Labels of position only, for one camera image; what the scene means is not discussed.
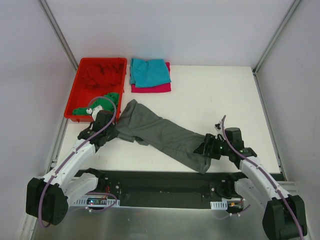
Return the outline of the grey t shirt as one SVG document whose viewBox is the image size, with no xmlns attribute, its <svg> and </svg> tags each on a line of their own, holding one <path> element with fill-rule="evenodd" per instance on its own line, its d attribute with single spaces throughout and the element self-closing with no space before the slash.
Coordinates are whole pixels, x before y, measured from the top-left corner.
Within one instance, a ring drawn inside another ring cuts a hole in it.
<svg viewBox="0 0 320 240">
<path fill-rule="evenodd" d="M 194 153 L 204 142 L 204 135 L 156 115 L 135 99 L 126 105 L 116 129 L 118 138 L 150 145 L 198 173 L 205 174 L 210 168 L 211 158 Z"/>
</svg>

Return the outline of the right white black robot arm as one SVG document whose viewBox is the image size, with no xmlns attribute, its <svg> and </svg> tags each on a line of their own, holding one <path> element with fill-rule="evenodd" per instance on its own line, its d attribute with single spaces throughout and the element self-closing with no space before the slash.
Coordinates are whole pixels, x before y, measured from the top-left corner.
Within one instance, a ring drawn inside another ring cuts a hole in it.
<svg viewBox="0 0 320 240">
<path fill-rule="evenodd" d="M 217 135 L 206 134 L 194 153 L 216 160 L 228 157 L 239 171 L 229 174 L 215 193 L 229 200 L 240 196 L 250 205 L 256 204 L 268 239 L 304 239 L 308 229 L 303 199 L 290 194 L 268 173 L 254 150 L 245 147 L 238 127 L 218 127 L 217 131 Z"/>
</svg>

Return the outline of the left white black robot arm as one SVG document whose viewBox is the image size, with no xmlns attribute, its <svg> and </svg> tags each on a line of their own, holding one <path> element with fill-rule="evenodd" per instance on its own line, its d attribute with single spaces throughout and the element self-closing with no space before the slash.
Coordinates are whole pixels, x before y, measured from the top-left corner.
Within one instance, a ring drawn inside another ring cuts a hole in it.
<svg viewBox="0 0 320 240">
<path fill-rule="evenodd" d="M 73 179 L 80 168 L 107 142 L 118 136 L 115 114 L 99 110 L 89 127 L 82 130 L 66 157 L 42 178 L 27 184 L 25 212 L 41 223 L 58 225 L 69 207 L 89 192 L 107 195 L 106 175 L 89 168 Z"/>
</svg>

